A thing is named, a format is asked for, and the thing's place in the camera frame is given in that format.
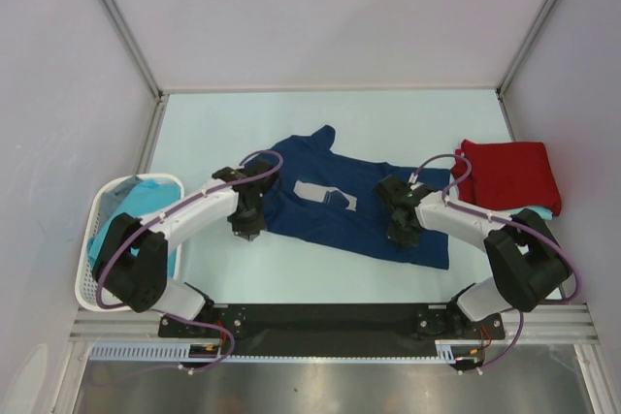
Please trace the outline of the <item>navy blue t shirt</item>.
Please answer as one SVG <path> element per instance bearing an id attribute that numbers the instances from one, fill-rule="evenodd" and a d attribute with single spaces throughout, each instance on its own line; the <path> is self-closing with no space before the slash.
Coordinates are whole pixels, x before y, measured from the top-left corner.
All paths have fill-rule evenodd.
<path id="1" fill-rule="evenodd" d="M 336 136 L 325 125 L 272 146 L 283 164 L 264 206 L 267 231 L 374 259 L 447 270 L 447 235 L 425 231 L 417 245 L 395 243 L 387 236 L 391 213 L 373 193 L 385 177 L 407 181 L 415 168 L 336 154 Z"/>

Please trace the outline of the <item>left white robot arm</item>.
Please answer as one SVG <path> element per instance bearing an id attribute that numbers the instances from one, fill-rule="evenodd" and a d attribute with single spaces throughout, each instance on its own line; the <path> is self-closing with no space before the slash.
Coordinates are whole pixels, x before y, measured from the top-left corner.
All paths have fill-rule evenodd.
<path id="1" fill-rule="evenodd" d="M 248 241 L 267 229 L 264 196 L 278 180 L 281 163 L 258 158 L 237 169 L 225 167 L 200 190 L 142 216 L 123 212 L 111 221 L 92 276 L 97 303 L 108 291 L 119 306 L 136 313 L 158 311 L 180 318 L 191 334 L 207 334 L 214 313 L 207 295 L 168 274 L 168 259 L 181 245 L 220 219 Z"/>

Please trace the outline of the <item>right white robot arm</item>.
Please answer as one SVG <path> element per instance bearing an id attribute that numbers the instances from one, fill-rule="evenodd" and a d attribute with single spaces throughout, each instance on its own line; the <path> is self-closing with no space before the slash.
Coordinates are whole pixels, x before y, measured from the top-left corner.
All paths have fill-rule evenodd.
<path id="1" fill-rule="evenodd" d="M 530 209 L 500 214 L 453 202 L 444 191 L 393 175 L 380 181 L 374 194 L 390 212 L 387 237 L 392 242 L 412 247 L 422 235 L 435 232 L 486 254 L 492 276 L 446 305 L 448 328 L 459 337 L 472 336 L 494 314 L 532 311 L 572 276 L 545 221 Z"/>

